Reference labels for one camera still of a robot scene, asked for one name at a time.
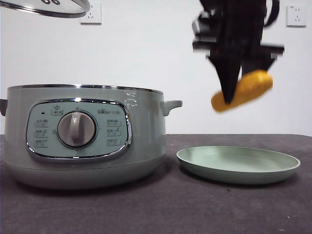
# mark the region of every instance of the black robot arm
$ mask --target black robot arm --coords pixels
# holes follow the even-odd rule
[[[267,15],[266,0],[200,0],[204,11],[192,24],[193,49],[209,50],[207,58],[218,73],[226,103],[231,103],[238,75],[262,69],[267,71],[284,46],[261,45],[264,27],[279,13],[279,0],[272,0]]]

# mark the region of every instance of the dark gray tablecloth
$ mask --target dark gray tablecloth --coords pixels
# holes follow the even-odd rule
[[[261,186],[213,182],[179,166],[176,152],[201,145],[269,149],[301,160],[287,180]],[[3,234],[311,234],[312,137],[167,135],[156,172],[125,185],[50,191],[15,182],[1,166]]]

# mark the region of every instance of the electrical socket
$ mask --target electrical socket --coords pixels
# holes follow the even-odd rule
[[[307,26],[307,7],[305,5],[287,6],[287,26],[288,27]]]
[[[90,10],[80,18],[80,24],[102,24],[102,4],[100,1],[89,1]]]

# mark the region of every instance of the green plate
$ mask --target green plate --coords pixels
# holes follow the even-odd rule
[[[195,175],[234,184],[268,184],[293,175],[300,161],[290,155],[234,146],[201,146],[180,150],[181,165]]]

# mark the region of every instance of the corn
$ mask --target corn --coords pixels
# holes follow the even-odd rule
[[[263,95],[273,86],[272,77],[263,70],[256,70],[245,74],[237,83],[234,98],[226,104],[222,92],[211,98],[211,104],[217,112],[223,112]]]

